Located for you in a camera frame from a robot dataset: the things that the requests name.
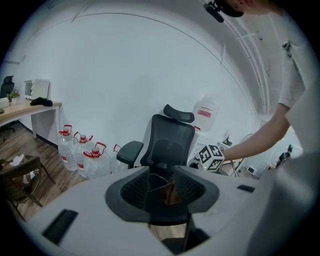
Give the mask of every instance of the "white desk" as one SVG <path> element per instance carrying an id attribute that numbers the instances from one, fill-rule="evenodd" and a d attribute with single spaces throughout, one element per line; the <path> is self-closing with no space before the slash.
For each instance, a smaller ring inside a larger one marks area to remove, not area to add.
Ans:
<path id="1" fill-rule="evenodd" d="M 10 122 L 19 120 L 24 116 L 31 115 L 31 124 L 32 124 L 32 132 L 33 138 L 37 138 L 37 126 L 36 126 L 36 117 L 35 114 L 41 113 L 44 111 L 55 110 L 54 122 L 56 125 L 57 132 L 60 131 L 60 123 L 59 123 L 59 110 L 61 106 L 61 102 L 53 101 L 52 106 L 43 106 L 43 105 L 30 105 L 31 100 L 23 99 L 19 100 L 17 105 L 10 105 L 4 107 L 4 113 L 0 114 L 0 127 L 4 126 Z"/>

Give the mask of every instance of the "white wall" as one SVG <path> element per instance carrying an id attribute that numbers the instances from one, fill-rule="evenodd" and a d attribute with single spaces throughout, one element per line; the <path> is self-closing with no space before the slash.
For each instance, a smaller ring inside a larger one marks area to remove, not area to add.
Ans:
<path id="1" fill-rule="evenodd" d="M 180 8 L 179 1 L 153 2 Z M 166 104 L 192 111 L 204 94 L 215 93 L 223 105 L 209 135 L 221 141 L 232 128 L 237 144 L 253 132 L 256 112 L 248 84 L 254 75 L 243 73 L 249 61 L 231 32 L 218 27 L 197 1 L 180 5 L 192 7 L 184 10 L 189 17 L 142 2 L 95 2 L 71 22 L 83 3 L 50 11 L 25 46 L 15 77 L 21 92 L 24 80 L 51 81 L 49 98 L 62 102 L 61 128 L 71 124 L 73 132 L 93 134 L 111 149 L 142 141 L 152 115 Z M 221 65 L 223 42 L 236 54 L 227 52 Z M 31 127 L 29 117 L 21 121 Z M 38 114 L 36 122 L 39 135 L 57 143 L 53 113 Z"/>

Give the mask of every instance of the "white cube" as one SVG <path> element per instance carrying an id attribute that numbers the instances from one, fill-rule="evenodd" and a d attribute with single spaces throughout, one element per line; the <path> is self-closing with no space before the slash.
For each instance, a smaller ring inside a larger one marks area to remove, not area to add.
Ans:
<path id="1" fill-rule="evenodd" d="M 217 145 L 205 145 L 198 153 L 204 171 L 216 172 L 225 160 Z"/>

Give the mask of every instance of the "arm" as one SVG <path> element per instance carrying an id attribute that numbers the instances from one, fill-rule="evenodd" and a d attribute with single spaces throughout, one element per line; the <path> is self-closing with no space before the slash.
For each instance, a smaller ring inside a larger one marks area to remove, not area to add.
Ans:
<path id="1" fill-rule="evenodd" d="M 223 151 L 225 161 L 248 158 L 258 155 L 275 145 L 288 131 L 290 124 L 286 119 L 289 107 L 278 104 L 270 121 L 246 141 Z"/>

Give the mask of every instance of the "chair armrest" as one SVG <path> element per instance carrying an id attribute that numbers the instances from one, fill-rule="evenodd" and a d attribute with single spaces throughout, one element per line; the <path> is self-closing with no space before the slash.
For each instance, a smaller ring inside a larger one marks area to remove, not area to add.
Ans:
<path id="1" fill-rule="evenodd" d="M 132 166 L 137 160 L 144 144 L 139 141 L 131 141 L 125 144 L 116 154 L 116 159 L 122 163 Z"/>

